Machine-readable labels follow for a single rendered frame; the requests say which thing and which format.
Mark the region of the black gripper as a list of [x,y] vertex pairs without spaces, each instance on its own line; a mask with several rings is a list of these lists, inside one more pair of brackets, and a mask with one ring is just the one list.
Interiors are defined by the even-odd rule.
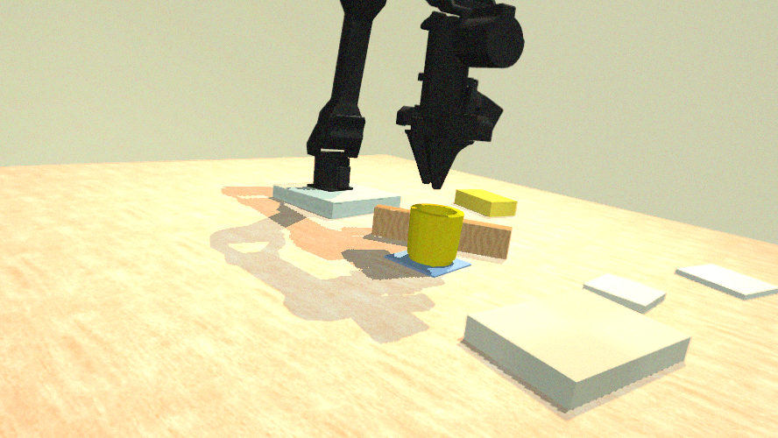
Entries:
[[488,117],[464,114],[469,69],[425,65],[420,105],[403,106],[396,124],[411,125],[405,130],[421,182],[440,190],[456,155],[476,141],[492,141],[493,124]]

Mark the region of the yellow cup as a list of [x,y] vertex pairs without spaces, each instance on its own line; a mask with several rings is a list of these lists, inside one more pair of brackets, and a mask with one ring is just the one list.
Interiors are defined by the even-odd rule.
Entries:
[[420,264],[451,265],[456,259],[464,212],[438,204],[410,208],[407,253]]

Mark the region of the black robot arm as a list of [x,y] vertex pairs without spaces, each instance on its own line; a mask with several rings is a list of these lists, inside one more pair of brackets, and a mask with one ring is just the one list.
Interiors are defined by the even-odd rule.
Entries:
[[[313,183],[307,187],[328,192],[353,190],[350,158],[358,157],[365,125],[357,106],[358,97],[372,21],[386,3],[339,1],[344,16],[332,93],[307,141],[307,154],[315,156]],[[525,40],[515,18],[515,6],[496,4],[495,0],[426,1],[442,12],[433,11],[421,24],[421,29],[428,31],[425,65],[509,68],[520,58]],[[479,92],[478,84],[474,80],[467,86],[463,113],[488,117],[494,129],[504,109]]]

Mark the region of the brown wooden bar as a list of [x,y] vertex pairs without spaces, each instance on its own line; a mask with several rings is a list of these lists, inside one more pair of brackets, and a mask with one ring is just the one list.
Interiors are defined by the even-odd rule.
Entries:
[[[410,209],[385,205],[374,207],[371,234],[408,240]],[[463,219],[458,251],[507,259],[512,227]]]

